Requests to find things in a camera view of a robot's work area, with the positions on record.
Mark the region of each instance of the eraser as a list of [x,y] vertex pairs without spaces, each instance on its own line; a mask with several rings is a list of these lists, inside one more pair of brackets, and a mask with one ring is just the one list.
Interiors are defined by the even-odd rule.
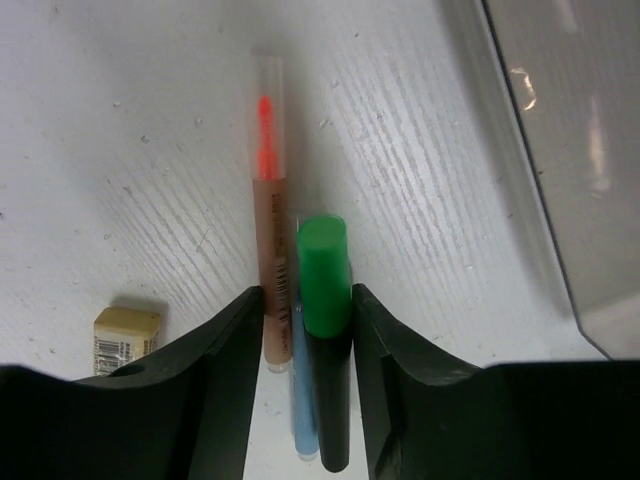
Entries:
[[158,348],[162,317],[129,308],[105,308],[93,323],[93,374],[109,375]]

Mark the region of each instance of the brown pen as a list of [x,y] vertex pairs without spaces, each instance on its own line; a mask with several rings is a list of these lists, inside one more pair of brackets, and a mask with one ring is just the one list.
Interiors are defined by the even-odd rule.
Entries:
[[251,163],[258,271],[265,302],[264,357],[270,371],[281,373],[291,359],[282,60],[259,56],[258,64],[257,151]]

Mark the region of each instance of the pen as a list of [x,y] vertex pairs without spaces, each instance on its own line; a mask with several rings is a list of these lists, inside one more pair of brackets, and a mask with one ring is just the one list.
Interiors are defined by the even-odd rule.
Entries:
[[[295,218],[296,231],[299,218]],[[304,306],[300,298],[300,282],[296,262],[291,268],[294,293],[291,305],[291,329],[293,331],[293,427],[296,452],[305,462],[318,455],[318,432],[313,411],[311,365],[304,333]]]
[[313,374],[320,458],[330,472],[349,464],[351,273],[347,226],[318,215],[297,235],[300,292]]
[[252,162],[258,272],[264,289],[264,356],[269,370],[284,372],[291,359],[287,287],[286,180],[282,59],[260,55],[256,106],[256,157]]

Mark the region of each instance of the barcode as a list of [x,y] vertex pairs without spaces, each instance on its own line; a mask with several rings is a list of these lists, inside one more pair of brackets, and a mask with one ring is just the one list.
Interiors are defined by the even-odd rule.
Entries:
[[287,264],[281,260],[276,265],[276,309],[282,327],[289,322],[289,302],[287,301]]
[[97,337],[93,344],[93,373],[109,375],[131,361],[131,344],[110,342]]

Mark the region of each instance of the pen cap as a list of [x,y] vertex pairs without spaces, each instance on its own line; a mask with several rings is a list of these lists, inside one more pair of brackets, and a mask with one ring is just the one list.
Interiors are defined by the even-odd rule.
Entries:
[[318,338],[338,336],[351,318],[347,225],[335,215],[307,220],[297,236],[304,325]]
[[282,58],[262,54],[254,58],[257,85],[252,109],[251,175],[256,180],[279,180],[285,177]]

